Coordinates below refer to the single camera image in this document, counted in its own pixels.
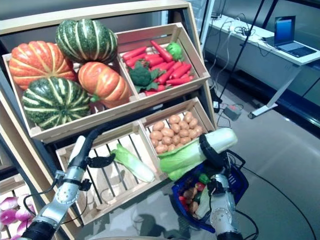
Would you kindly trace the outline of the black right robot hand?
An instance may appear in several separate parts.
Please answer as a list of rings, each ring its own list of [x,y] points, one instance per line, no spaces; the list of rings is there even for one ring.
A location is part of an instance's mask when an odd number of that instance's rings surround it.
[[[199,137],[199,145],[202,153],[213,169],[215,169],[219,174],[223,174],[226,176],[231,172],[231,164],[226,150],[218,153],[209,144],[204,134],[201,134]]]

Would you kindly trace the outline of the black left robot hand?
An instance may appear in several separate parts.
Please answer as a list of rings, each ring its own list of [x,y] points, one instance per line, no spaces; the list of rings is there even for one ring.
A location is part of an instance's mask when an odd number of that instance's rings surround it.
[[[86,170],[87,166],[90,168],[104,168],[110,165],[115,157],[115,153],[111,153],[109,156],[97,156],[89,157],[90,150],[94,140],[105,131],[105,127],[100,126],[93,129],[85,138],[84,143],[79,151],[79,153],[70,161],[68,164],[68,169],[71,167],[78,167]]]

